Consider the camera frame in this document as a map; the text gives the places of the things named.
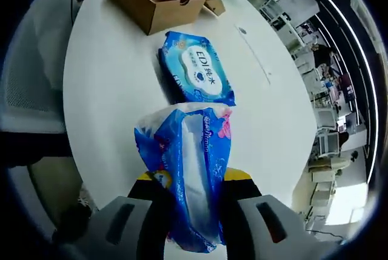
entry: blue wet wipes package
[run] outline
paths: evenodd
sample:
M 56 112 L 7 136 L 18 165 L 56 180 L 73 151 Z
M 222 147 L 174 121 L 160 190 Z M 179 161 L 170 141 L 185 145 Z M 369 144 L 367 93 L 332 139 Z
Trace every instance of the blue wet wipes package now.
M 235 105 L 235 95 L 213 46 L 205 37 L 167 32 L 159 61 L 184 101 Z
M 217 205 L 230 152 L 225 104 L 176 104 L 135 128 L 139 154 L 176 199 L 169 238 L 183 250 L 209 253 L 222 242 Z

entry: gray office chair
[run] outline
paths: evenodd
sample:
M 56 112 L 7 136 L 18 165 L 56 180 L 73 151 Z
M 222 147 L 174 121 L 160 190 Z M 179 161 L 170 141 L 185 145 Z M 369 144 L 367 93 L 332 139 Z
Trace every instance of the gray office chair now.
M 13 150 L 6 159 L 71 155 L 62 109 L 70 12 L 70 0 L 34 0 L 13 35 L 0 79 L 0 136 L 3 150 Z

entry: pink flower print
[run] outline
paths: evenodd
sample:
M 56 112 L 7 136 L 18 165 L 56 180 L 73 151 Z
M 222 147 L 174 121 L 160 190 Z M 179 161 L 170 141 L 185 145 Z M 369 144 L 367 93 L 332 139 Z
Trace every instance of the pink flower print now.
M 232 111 L 230 109 L 227 109 L 225 111 L 224 115 L 222 116 L 225 119 L 225 121 L 222 122 L 222 128 L 218 132 L 218 136 L 220 138 L 223 138 L 223 137 L 226 137 L 228 139 L 231 138 L 231 136 L 230 136 L 230 123 L 229 123 L 229 116 L 231 113 L 232 113 Z

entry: desk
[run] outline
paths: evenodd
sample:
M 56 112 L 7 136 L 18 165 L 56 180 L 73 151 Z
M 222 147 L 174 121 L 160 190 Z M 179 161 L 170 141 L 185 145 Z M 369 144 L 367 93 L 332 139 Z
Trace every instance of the desk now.
M 312 182 L 333 182 L 335 180 L 335 171 L 318 171 L 311 173 Z
M 317 183 L 310 205 L 313 207 L 327 207 L 333 199 L 332 195 L 335 192 L 335 186 L 335 181 Z
M 235 91 L 229 167 L 249 173 L 263 194 L 291 205 L 316 122 L 295 64 L 247 0 L 223 0 L 175 31 L 208 37 Z M 238 27 L 248 35 L 242 37 Z M 156 52 L 165 32 L 146 36 L 111 0 L 84 0 L 67 48 L 64 113 L 77 168 L 99 208 L 127 196 L 146 167 L 133 128 L 169 105 Z

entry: window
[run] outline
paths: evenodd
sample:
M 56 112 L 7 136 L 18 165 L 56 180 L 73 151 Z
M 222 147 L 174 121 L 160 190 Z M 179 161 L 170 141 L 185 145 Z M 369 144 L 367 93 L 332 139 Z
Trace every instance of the window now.
M 336 189 L 326 225 L 343 225 L 358 222 L 364 213 L 368 194 L 366 183 Z

